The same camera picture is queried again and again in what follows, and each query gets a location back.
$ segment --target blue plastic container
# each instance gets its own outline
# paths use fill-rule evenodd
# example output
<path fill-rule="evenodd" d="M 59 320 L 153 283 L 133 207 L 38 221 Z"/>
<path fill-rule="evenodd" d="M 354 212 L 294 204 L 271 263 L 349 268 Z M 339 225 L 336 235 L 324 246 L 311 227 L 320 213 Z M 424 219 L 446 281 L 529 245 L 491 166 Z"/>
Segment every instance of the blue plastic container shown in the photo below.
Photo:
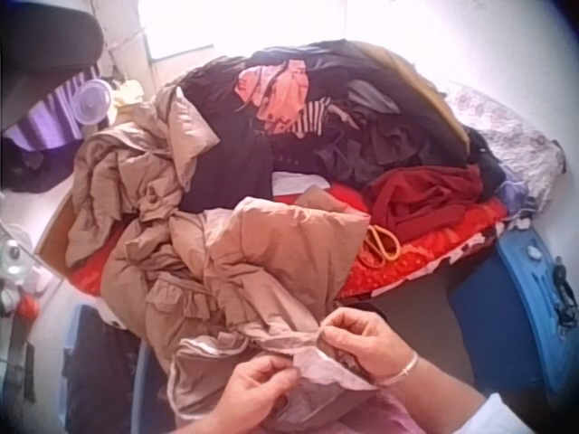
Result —
<path fill-rule="evenodd" d="M 529 246 L 542 258 L 532 259 Z M 576 385 L 579 327 L 558 324 L 553 266 L 535 230 L 510 231 L 451 296 L 480 391 L 541 387 L 556 407 Z"/>

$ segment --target sleeve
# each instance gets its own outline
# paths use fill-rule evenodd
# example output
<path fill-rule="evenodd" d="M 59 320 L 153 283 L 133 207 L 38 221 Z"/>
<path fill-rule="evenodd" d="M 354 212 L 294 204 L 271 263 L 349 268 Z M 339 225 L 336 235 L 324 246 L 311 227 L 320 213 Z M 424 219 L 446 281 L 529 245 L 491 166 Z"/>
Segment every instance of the sleeve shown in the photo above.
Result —
<path fill-rule="evenodd" d="M 455 434 L 533 434 L 497 393 L 490 395 L 485 404 Z"/>

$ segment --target hand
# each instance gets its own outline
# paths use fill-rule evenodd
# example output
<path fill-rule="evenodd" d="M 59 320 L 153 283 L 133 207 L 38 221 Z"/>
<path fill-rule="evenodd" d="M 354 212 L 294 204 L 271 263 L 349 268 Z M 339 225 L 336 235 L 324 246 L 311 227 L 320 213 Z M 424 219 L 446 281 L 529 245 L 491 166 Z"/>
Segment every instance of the hand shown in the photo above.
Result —
<path fill-rule="evenodd" d="M 248 432 L 268 417 L 274 402 L 293 388 L 298 378 L 298 370 L 283 357 L 266 355 L 238 364 L 215 409 L 196 422 L 191 432 Z"/>
<path fill-rule="evenodd" d="M 321 326 L 324 340 L 352 354 L 377 382 L 395 376 L 413 358 L 410 346 L 378 314 L 341 307 Z"/>

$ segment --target drawstring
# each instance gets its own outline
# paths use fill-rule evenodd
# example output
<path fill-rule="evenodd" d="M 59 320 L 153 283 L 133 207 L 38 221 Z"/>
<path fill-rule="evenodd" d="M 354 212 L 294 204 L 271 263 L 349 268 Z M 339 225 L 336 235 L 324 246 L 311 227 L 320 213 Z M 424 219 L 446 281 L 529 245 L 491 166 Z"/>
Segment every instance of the drawstring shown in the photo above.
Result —
<path fill-rule="evenodd" d="M 382 243 L 381 235 L 385 235 L 393 244 L 394 244 L 394 252 L 389 252 L 386 250 L 384 244 Z M 364 245 L 368 246 L 368 248 L 380 259 L 378 264 L 373 263 L 372 261 L 368 260 L 358 252 L 358 258 L 360 262 L 366 265 L 370 269 L 380 269 L 384 265 L 386 265 L 387 261 L 397 260 L 401 254 L 401 246 L 400 241 L 396 238 L 396 236 L 376 224 L 371 224 L 368 226 L 368 232 L 364 238 Z"/>

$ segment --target silver bracelet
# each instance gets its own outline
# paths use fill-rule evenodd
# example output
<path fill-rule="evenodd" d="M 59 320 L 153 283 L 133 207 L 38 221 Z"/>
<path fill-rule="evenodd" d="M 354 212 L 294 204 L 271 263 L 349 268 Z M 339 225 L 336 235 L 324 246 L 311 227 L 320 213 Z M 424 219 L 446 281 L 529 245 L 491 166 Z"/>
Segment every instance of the silver bracelet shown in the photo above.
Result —
<path fill-rule="evenodd" d="M 391 386 L 397 382 L 401 382 L 404 378 L 408 376 L 408 373 L 412 370 L 414 366 L 418 363 L 418 353 L 414 351 L 412 360 L 394 377 L 386 378 L 385 380 L 380 380 L 378 382 L 381 386 Z"/>

